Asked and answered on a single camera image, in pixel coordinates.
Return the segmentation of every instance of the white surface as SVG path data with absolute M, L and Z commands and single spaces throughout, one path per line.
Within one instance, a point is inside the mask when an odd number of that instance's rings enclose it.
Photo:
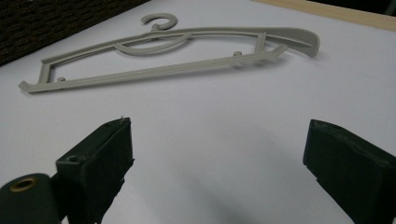
M 140 18 L 175 14 L 174 29 L 289 26 L 317 33 L 316 59 L 278 60 L 71 91 L 25 94 L 40 60 L 139 35 Z M 396 155 L 396 34 L 251 1 L 152 1 L 0 68 L 0 184 L 54 162 L 99 125 L 133 123 L 134 167 L 104 223 L 352 223 L 303 166 L 311 119 L 347 128 Z M 56 76 L 116 71 L 254 50 L 249 38 L 205 38 L 153 57 L 110 52 Z

